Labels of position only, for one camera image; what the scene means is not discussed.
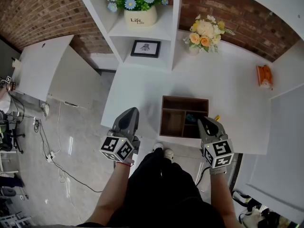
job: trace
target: brick wall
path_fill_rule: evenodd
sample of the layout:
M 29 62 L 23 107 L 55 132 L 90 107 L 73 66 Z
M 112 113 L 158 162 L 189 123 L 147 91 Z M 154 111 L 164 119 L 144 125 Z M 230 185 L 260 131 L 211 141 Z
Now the brick wall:
M 0 35 L 19 50 L 75 35 L 71 47 L 84 59 L 112 53 L 82 0 L 0 0 Z
M 213 15 L 235 36 L 222 39 L 273 62 L 300 37 L 276 14 L 254 0 L 182 0 L 180 29 L 189 30 L 195 17 Z

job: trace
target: orange object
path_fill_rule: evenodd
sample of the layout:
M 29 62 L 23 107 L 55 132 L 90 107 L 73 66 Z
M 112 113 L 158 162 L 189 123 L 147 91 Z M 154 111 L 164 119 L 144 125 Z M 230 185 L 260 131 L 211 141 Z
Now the orange object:
M 271 70 L 267 65 L 257 66 L 258 85 L 263 88 L 271 88 L 273 85 Z

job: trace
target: red bracelet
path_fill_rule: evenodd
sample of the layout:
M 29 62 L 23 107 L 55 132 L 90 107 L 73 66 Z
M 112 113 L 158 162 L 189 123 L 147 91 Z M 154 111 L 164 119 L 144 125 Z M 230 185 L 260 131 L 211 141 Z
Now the red bracelet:
M 123 165 L 126 165 L 126 166 L 131 167 L 131 165 L 128 165 L 128 164 L 126 164 L 126 163 L 122 163 L 122 162 L 117 162 L 117 163 L 120 163 L 120 164 L 123 164 Z

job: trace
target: wooden box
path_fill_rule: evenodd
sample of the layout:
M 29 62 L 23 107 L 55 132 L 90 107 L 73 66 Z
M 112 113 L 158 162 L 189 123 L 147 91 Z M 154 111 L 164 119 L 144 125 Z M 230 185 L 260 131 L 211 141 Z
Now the wooden box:
M 200 138 L 197 122 L 187 121 L 186 115 L 195 119 L 208 116 L 209 101 L 197 98 L 163 96 L 160 136 Z

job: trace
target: white flower pot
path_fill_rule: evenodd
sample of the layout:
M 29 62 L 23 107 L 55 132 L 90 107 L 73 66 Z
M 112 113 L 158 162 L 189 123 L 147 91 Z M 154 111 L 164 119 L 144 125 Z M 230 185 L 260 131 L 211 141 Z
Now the white flower pot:
M 156 8 L 153 5 L 148 11 L 124 10 L 124 19 L 130 28 L 142 28 L 155 24 L 157 20 Z
M 196 56 L 200 52 L 198 47 L 189 47 L 189 54 L 192 56 Z

